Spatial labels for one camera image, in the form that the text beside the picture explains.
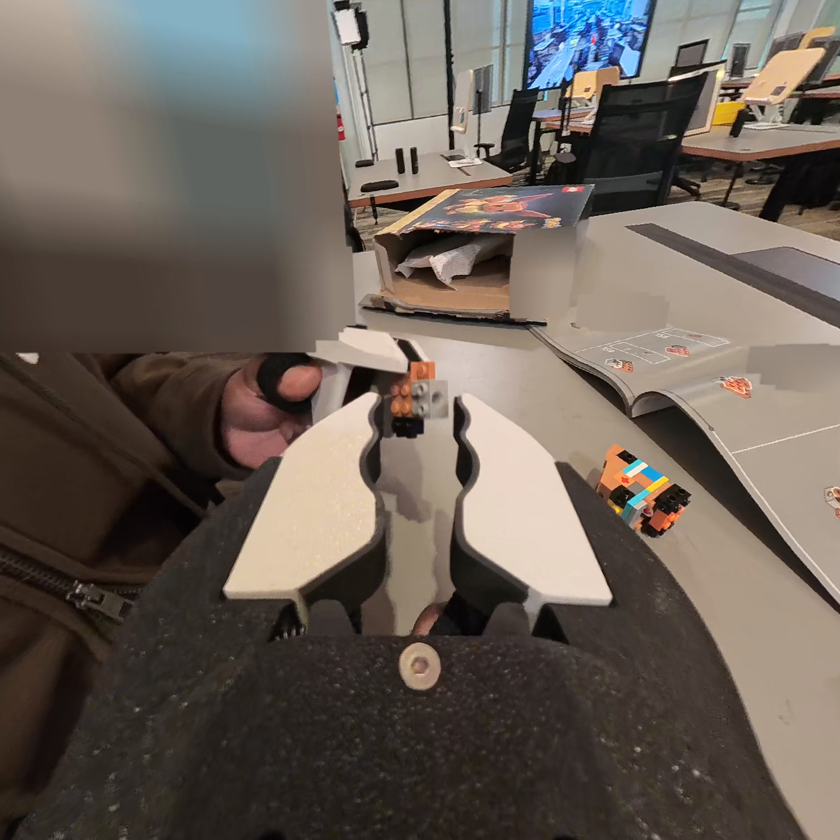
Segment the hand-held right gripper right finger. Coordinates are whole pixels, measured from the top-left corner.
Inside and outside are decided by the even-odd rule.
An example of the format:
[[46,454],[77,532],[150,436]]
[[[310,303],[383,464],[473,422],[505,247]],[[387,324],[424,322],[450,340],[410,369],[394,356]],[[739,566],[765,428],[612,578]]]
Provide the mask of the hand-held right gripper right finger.
[[613,593],[550,452],[479,398],[454,402],[450,577],[472,608],[607,607]]

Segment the small brick assembly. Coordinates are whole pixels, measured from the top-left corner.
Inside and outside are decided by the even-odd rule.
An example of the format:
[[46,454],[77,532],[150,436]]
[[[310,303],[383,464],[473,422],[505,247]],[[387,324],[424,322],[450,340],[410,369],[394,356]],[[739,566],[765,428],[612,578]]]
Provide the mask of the small brick assembly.
[[437,378],[436,363],[412,361],[407,373],[394,379],[388,406],[393,436],[416,439],[428,422],[444,420],[449,414],[448,384]]

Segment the tan tilted stand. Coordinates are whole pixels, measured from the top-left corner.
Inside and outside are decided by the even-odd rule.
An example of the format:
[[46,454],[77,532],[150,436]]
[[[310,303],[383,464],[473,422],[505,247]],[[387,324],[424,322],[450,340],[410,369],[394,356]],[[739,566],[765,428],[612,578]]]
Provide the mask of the tan tilted stand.
[[619,66],[579,71],[573,77],[563,105],[571,111],[573,119],[593,113],[600,103],[603,88],[615,86],[620,80]]
[[782,123],[782,105],[812,73],[825,55],[825,48],[784,50],[773,56],[741,96],[755,118],[756,128]]

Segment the grey instruction booklet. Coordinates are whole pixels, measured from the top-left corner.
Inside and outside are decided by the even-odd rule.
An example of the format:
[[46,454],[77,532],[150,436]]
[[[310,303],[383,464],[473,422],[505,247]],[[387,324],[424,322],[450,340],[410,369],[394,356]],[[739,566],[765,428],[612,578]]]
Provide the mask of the grey instruction booklet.
[[562,361],[600,377],[630,417],[676,407],[728,463],[787,546],[839,596],[838,394],[782,391],[748,371],[734,338],[669,324],[531,327]]

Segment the printed cardboard box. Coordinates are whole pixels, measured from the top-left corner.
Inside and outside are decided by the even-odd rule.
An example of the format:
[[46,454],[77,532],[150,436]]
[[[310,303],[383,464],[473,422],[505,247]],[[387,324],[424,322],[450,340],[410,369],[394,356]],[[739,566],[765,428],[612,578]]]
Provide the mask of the printed cardboard box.
[[[368,309],[543,326],[571,307],[592,213],[593,184],[447,190],[374,237],[381,288]],[[437,235],[513,235],[510,257],[476,265],[451,286],[431,269],[405,278],[397,264]]]

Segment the person's left hand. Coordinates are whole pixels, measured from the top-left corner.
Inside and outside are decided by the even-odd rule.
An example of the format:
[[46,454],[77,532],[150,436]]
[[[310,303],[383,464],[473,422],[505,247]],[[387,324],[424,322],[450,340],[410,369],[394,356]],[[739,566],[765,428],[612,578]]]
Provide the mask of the person's left hand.
[[222,448],[233,464],[260,467],[286,449],[312,425],[310,410],[289,413],[263,392],[258,372],[267,358],[250,359],[227,381],[219,403],[218,432]]

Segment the wooden-edged background table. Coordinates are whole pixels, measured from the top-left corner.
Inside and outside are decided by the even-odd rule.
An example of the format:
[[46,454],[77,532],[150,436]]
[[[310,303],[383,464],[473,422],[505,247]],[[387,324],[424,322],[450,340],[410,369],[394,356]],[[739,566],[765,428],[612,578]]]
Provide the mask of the wooden-edged background table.
[[789,205],[822,207],[838,201],[838,125],[787,125],[744,128],[732,137],[725,127],[684,138],[684,154],[747,164],[773,161],[782,173],[764,201],[759,217],[777,222]]

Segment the grey background table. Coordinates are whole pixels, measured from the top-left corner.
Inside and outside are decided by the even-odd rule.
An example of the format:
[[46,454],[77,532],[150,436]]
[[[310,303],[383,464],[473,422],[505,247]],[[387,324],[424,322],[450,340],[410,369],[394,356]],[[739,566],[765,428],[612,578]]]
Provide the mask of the grey background table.
[[[395,159],[377,161],[368,167],[350,169],[348,203],[351,208],[369,206],[371,199],[377,206],[428,199],[447,190],[470,190],[509,186],[512,175],[485,161],[464,168],[451,167],[440,153],[420,154],[418,172],[413,173],[410,154],[405,152],[406,171],[397,171]],[[396,181],[391,190],[363,192],[368,182]]]

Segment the brown zip jacket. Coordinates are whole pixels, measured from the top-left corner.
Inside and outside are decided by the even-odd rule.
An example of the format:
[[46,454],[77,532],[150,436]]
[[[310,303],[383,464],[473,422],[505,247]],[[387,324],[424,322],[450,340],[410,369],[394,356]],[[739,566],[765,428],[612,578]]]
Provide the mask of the brown zip jacket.
[[220,499],[112,389],[96,353],[2,352],[2,837],[35,809],[133,596]]

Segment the black mesh office chair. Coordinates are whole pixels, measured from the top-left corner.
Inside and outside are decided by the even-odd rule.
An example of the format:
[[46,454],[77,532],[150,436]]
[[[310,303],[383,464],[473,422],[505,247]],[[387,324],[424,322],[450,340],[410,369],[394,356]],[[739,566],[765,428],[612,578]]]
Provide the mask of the black mesh office chair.
[[593,216],[664,204],[706,77],[604,87],[591,131],[572,159],[555,155],[545,184],[593,184]]

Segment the person's left forearm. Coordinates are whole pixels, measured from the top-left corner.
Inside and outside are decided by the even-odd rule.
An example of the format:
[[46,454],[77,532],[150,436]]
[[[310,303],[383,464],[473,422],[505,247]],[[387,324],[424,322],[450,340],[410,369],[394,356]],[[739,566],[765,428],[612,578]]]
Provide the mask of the person's left forearm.
[[219,431],[228,381],[264,354],[97,353],[112,389],[171,451],[205,480],[242,480],[254,466],[229,454]]

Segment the white paper bag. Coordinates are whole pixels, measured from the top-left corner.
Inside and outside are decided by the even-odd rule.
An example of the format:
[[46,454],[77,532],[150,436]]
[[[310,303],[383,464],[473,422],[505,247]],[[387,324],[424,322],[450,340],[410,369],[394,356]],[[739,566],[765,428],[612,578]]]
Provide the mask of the white paper bag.
[[395,270],[408,278],[417,270],[431,269],[438,281],[451,286],[456,278],[469,276],[480,263],[497,256],[510,257],[513,241],[511,234],[437,235],[410,250]]

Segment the grey desk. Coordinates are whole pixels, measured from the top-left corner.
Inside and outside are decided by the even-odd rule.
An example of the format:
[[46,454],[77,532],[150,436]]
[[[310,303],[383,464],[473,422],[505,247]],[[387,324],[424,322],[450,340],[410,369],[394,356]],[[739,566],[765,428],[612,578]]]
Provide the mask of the grey desk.
[[[656,224],[729,253],[792,246],[838,262],[838,242],[706,203],[593,219],[587,280],[643,280],[645,265],[711,297],[715,272],[627,230]],[[838,605],[814,581],[710,440],[676,407],[630,419],[609,385],[564,363],[528,330],[364,313],[372,329],[417,339],[448,382],[527,430],[587,479],[623,444],[692,493],[678,528],[649,544],[726,659],[775,780],[810,838],[838,838]],[[385,587],[364,629],[407,634],[453,591],[448,573],[460,484],[452,418],[383,446],[380,488],[392,513]]]

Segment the large wall screen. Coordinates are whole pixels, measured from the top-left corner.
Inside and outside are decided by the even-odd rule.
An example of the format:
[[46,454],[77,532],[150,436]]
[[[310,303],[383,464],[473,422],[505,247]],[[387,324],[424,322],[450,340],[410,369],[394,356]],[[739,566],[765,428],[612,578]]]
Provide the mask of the large wall screen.
[[574,73],[640,75],[656,1],[529,1],[522,89],[559,89]]

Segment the multicoloured brick model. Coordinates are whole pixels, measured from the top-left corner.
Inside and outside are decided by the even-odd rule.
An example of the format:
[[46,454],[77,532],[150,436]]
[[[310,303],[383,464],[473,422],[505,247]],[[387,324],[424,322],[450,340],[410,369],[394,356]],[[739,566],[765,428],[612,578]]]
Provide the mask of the multicoloured brick model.
[[690,493],[619,444],[605,453],[596,493],[632,530],[655,539],[671,530]]

